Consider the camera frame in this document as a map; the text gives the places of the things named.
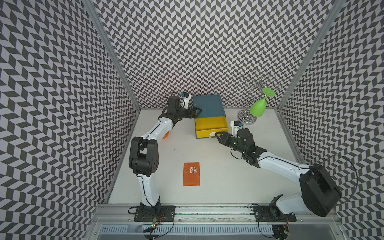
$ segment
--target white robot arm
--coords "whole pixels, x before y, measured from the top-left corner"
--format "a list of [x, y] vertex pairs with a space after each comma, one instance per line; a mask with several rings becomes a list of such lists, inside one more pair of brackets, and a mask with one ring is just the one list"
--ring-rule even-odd
[[235, 122], [231, 126], [236, 132], [233, 135], [227, 132], [215, 133], [219, 143], [242, 153], [242, 158], [248, 164], [275, 172], [301, 188], [300, 192], [281, 194], [272, 200], [270, 207], [274, 218], [309, 210], [325, 217], [342, 197], [341, 191], [322, 165], [309, 166], [275, 156], [255, 146], [248, 128], [240, 129]]
[[191, 95], [182, 93], [168, 98], [168, 106], [159, 116], [156, 124], [143, 136], [133, 137], [129, 155], [129, 167], [139, 180], [142, 199], [139, 211], [158, 216], [160, 196], [155, 186], [155, 171], [159, 165], [158, 143], [182, 118], [196, 118], [201, 109], [188, 107]]

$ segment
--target wire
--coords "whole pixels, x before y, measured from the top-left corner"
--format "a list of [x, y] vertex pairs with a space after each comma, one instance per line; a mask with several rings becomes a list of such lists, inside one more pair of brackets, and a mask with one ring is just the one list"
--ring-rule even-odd
[[287, 224], [284, 226], [284, 230], [287, 230], [288, 225], [289, 225], [289, 219], [287, 218]]
[[172, 224], [172, 227], [170, 228], [169, 231], [167, 231], [167, 232], [164, 233], [163, 235], [158, 236], [157, 238], [162, 237], [162, 236], [166, 235], [167, 233], [169, 233], [170, 231], [172, 231], [173, 226], [175, 225], [175, 215], [174, 215], [173, 211], [169, 210], [168, 208], [164, 208], [164, 209], [167, 209], [169, 212], [171, 212], [171, 214], [173, 214], [173, 224]]
[[242, 135], [239, 135], [239, 134], [234, 134], [234, 135], [231, 135], [230, 137], [232, 137], [232, 138], [234, 138], [234, 137], [236, 137], [236, 136], [239, 136], [239, 137], [243, 137]]
[[231, 155], [232, 155], [232, 157], [234, 157], [234, 158], [236, 158], [236, 159], [239, 159], [239, 160], [243, 158], [243, 154], [241, 154], [241, 158], [237, 158], [237, 157], [235, 157], [235, 156], [232, 154], [232, 150], [233, 150], [233, 148], [231, 148], [231, 151], [230, 151], [230, 152], [231, 152]]
[[359, 184], [359, 175], [358, 175], [358, 172], [357, 172], [357, 170], [355, 168], [355, 165], [352, 163], [352, 161], [350, 159], [348, 159], [347, 157], [339, 155], [339, 154], [335, 154], [335, 155], [330, 156], [327, 160], [322, 161], [319, 165], [322, 165], [324, 162], [328, 161], [329, 159], [331, 159], [332, 157], [335, 157], [335, 156], [338, 156], [338, 157], [343, 158], [344, 160], [347, 160], [352, 165], [353, 170], [355, 171], [355, 174], [356, 174], [355, 190], [353, 190], [353, 193], [349, 196], [349, 198], [347, 200], [343, 201], [342, 203], [339, 203], [339, 205], [341, 205], [341, 204], [344, 204], [344, 203], [348, 202], [355, 195], [356, 190], [358, 188], [358, 184]]
[[259, 221], [259, 219], [257, 218], [257, 228], [259, 229], [259, 232], [263, 235], [263, 236], [265, 236], [264, 234], [263, 234], [263, 232], [262, 231], [260, 231], [260, 221]]
[[136, 214], [136, 212], [132, 213], [132, 212], [130, 212], [129, 210], [131, 210], [131, 209], [136, 209], [136, 208], [138, 208], [138, 207], [140, 207], [140, 206], [130, 207], [130, 208], [128, 209], [128, 213], [129, 213], [129, 214]]
[[[263, 160], [263, 159], [269, 158], [269, 157], [271, 157], [271, 156], [264, 157], [264, 158], [258, 160], [258, 162], [261, 161], [261, 160]], [[279, 159], [280, 161], [286, 162], [286, 163], [291, 164], [291, 165], [293, 165], [293, 166], [295, 166], [295, 167], [299, 167], [299, 166], [297, 166], [297, 165], [295, 165], [295, 164], [293, 164], [293, 163], [290, 163], [290, 162], [287, 162], [287, 161], [285, 161], [285, 160], [282, 160], [282, 159], [280, 159], [280, 158], [278, 158], [278, 157], [276, 157], [276, 156], [274, 156], [274, 157], [272, 157], [272, 158], [276, 158], [276, 159]]]
[[185, 102], [184, 102], [184, 100], [182, 98], [180, 98], [180, 99], [183, 102], [183, 106], [181, 107], [181, 108], [183, 108], [183, 107], [185, 107]]
[[249, 206], [249, 208], [251, 209], [251, 211], [253, 211], [253, 210], [252, 210], [252, 206], [260, 206], [260, 205], [258, 205], [258, 204], [251, 204], [251, 205]]
[[147, 196], [145, 196], [145, 200], [147, 200], [147, 203], [151, 206], [151, 207], [154, 207], [147, 199]]
[[161, 221], [163, 221], [163, 218], [165, 217], [165, 213], [163, 213], [163, 216], [160, 218], [160, 221], [159, 221], [159, 223], [158, 224], [155, 224], [155, 226], [157, 227], [160, 223], [161, 223]]
[[168, 103], [161, 113], [163, 114], [167, 109], [168, 109]]

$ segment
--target orange object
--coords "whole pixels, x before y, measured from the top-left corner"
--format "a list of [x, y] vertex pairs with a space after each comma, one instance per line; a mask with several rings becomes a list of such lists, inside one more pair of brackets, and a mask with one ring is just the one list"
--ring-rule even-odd
[[200, 163], [185, 162], [183, 186], [200, 186]]
[[166, 137], [168, 137], [168, 134], [169, 134], [169, 131], [165, 134], [165, 136], [163, 137], [163, 139], [166, 138]]

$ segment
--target black and white patterned backdrop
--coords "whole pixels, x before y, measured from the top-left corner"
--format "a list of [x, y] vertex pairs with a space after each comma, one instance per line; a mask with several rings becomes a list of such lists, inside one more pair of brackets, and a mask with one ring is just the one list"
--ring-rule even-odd
[[81, 237], [137, 112], [79, 0], [0, 1], [0, 85], [0, 239]]
[[283, 88], [277, 106], [334, 0], [94, 0], [107, 35], [143, 108], [171, 92], [217, 94], [243, 106], [242, 74], [258, 69]]
[[[383, 10], [383, 1], [347, 1], [283, 108], [304, 159], [313, 164], [340, 153], [355, 163], [358, 190], [336, 209], [356, 240], [384, 234]], [[350, 196], [350, 164], [325, 165]]]

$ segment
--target white table surface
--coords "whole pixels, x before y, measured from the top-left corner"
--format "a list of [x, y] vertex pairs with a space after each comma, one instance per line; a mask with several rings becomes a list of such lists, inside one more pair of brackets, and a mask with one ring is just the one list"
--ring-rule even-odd
[[[226, 109], [228, 126], [237, 120], [238, 109]], [[142, 136], [157, 121], [161, 110], [141, 110], [132, 136]], [[255, 124], [248, 126], [257, 146], [295, 161], [274, 109], [266, 109]], [[139, 183], [125, 154], [109, 204], [138, 204]], [[182, 119], [159, 144], [159, 167], [155, 173], [162, 204], [248, 204], [269, 203], [278, 194], [300, 191], [290, 180], [235, 159], [230, 148], [216, 138], [196, 139], [194, 119]], [[200, 163], [200, 186], [183, 187], [185, 162]]]

